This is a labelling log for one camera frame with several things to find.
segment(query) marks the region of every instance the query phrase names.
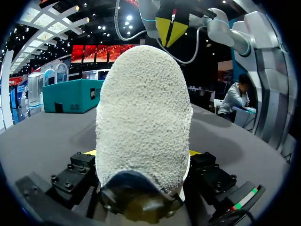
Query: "teal box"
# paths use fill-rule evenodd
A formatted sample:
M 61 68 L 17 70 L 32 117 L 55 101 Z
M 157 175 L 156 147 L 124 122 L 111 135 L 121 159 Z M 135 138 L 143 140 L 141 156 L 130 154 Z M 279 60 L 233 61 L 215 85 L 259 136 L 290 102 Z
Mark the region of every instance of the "teal box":
M 101 80 L 78 79 L 43 87 L 45 112 L 84 113 L 98 105 Z

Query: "person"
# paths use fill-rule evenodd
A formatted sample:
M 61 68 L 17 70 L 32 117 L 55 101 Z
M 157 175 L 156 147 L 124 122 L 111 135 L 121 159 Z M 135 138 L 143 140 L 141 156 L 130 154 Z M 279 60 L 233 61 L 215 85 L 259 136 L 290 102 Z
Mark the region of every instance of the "person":
M 250 84 L 251 80 L 248 75 L 241 74 L 238 82 L 235 82 L 228 90 L 217 115 L 234 122 L 236 111 L 234 111 L 232 107 L 245 107 L 249 105 L 250 99 L 247 91 L 249 90 Z

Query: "foam-covered object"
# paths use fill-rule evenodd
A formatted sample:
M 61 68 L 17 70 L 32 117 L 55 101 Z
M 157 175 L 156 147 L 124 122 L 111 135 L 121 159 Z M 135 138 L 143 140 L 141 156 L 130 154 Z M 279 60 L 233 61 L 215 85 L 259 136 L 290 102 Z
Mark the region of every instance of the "foam-covered object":
M 192 107 L 179 65 L 164 51 L 137 46 L 113 64 L 96 116 L 96 172 L 104 186 L 136 170 L 173 195 L 190 164 Z

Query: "yellow and black end effector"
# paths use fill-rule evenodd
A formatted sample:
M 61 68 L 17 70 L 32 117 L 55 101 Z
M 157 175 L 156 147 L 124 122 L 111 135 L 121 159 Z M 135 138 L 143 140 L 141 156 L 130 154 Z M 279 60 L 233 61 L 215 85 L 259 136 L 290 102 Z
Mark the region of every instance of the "yellow and black end effector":
M 164 47 L 170 47 L 177 41 L 186 32 L 188 25 L 189 8 L 184 0 L 161 1 L 156 15 L 156 28 Z

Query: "gray table surface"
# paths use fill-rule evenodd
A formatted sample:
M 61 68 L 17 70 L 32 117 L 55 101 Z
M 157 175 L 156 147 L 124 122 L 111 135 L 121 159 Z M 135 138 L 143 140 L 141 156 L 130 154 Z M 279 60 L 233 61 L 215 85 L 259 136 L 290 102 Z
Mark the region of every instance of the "gray table surface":
M 194 114 L 190 127 L 190 149 L 210 152 L 220 167 L 237 175 L 237 185 L 246 181 L 263 184 L 266 192 L 253 206 L 251 213 L 257 218 L 279 191 L 289 165 L 268 144 L 245 129 L 211 112 L 192 105 Z M 38 113 L 11 127 L 0 135 L 0 162 L 8 183 L 36 172 L 49 181 L 52 174 L 66 168 L 76 152 L 95 149 L 95 108 L 85 114 Z M 214 212 L 206 203 L 202 224 Z M 162 220 L 160 225 L 189 225 L 185 209 L 176 214 L 175 221 Z M 118 220 L 122 225 L 133 225 Z M 239 225 L 249 223 L 244 218 Z

